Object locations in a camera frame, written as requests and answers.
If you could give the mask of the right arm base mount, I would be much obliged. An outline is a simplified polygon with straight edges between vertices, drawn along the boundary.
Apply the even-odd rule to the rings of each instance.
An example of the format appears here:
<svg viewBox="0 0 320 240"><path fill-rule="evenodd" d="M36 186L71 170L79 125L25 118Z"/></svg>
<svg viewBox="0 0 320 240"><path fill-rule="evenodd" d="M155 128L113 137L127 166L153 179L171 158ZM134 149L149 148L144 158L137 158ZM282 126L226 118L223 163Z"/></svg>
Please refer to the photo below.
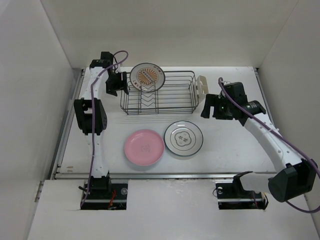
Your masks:
<svg viewBox="0 0 320 240"><path fill-rule="evenodd" d="M269 199L263 192L244 190L235 180L218 180L212 195L217 198L219 210L266 210Z"/></svg>

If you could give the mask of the orange sunburst pattern plate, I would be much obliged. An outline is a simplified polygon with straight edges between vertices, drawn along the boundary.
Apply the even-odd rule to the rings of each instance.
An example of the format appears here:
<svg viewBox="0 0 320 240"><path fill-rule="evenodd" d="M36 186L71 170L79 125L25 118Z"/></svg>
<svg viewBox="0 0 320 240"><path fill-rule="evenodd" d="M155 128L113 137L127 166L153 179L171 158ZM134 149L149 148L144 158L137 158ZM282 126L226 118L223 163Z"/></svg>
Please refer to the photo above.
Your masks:
<svg viewBox="0 0 320 240"><path fill-rule="evenodd" d="M158 91L165 84L166 76L158 65L144 62L132 68L129 80L138 91L152 93Z"/></svg>

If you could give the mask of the white flower pattern plate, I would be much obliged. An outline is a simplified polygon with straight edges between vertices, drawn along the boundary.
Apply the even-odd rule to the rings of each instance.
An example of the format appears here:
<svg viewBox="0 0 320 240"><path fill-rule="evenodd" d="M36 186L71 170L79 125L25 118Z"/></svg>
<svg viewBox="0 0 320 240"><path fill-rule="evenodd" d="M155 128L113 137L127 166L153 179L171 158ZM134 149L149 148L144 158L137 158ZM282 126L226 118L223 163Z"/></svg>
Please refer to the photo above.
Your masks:
<svg viewBox="0 0 320 240"><path fill-rule="evenodd" d="M173 122L166 128L163 139L167 149L180 157L197 154L204 143L201 129L190 121Z"/></svg>

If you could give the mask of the pink plastic plate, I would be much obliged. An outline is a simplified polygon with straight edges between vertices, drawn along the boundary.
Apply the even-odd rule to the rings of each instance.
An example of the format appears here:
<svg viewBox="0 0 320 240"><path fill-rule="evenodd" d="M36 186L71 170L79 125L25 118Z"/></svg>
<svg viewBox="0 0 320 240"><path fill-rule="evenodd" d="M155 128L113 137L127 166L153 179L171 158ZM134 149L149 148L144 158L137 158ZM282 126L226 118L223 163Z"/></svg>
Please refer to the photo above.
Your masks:
<svg viewBox="0 0 320 240"><path fill-rule="evenodd" d="M151 129L133 132L124 143L126 158L134 165L148 167L156 164L165 152L162 136Z"/></svg>

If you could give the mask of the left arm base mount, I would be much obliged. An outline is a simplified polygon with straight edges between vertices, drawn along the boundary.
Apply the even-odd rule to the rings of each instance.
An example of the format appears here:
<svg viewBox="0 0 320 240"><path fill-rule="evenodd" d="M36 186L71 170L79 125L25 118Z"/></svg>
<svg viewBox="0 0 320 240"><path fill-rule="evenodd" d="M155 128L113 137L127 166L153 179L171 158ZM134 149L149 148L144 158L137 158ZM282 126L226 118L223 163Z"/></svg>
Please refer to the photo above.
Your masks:
<svg viewBox="0 0 320 240"><path fill-rule="evenodd" d="M109 176L90 179L78 187L81 210L118 211L127 209L128 181L113 181Z"/></svg>

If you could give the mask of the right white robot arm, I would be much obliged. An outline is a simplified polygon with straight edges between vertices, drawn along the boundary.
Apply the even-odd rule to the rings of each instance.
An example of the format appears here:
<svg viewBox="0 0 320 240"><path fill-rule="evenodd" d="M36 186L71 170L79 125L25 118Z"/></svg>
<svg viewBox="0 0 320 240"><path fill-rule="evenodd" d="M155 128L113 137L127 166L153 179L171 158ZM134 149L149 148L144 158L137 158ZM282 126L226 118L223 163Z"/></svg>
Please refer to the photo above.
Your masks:
<svg viewBox="0 0 320 240"><path fill-rule="evenodd" d="M260 144L276 171L239 173L233 178L232 193L243 197L249 191L266 192L280 203L309 193L320 175L316 163L280 134L259 101L248 100L241 82L226 84L219 78L218 84L220 94L206 94L201 117L239 121Z"/></svg>

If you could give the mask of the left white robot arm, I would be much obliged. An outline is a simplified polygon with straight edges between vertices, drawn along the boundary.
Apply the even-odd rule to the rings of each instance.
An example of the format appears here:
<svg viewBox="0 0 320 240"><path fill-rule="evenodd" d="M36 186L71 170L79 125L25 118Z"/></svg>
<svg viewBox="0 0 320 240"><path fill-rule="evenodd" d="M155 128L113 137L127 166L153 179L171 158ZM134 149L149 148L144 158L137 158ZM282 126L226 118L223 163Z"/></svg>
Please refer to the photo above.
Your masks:
<svg viewBox="0 0 320 240"><path fill-rule="evenodd" d="M126 50L101 52L100 58L92 60L89 65L89 81L83 95L73 102L78 128L88 139L90 150L89 175L86 187L83 188L86 195L95 192L104 199L112 192L112 186L106 180L109 170L101 147L103 133L108 125L101 94L103 88L106 88L107 94L115 97L118 91L128 90L125 74L120 71L120 65L128 56Z"/></svg>

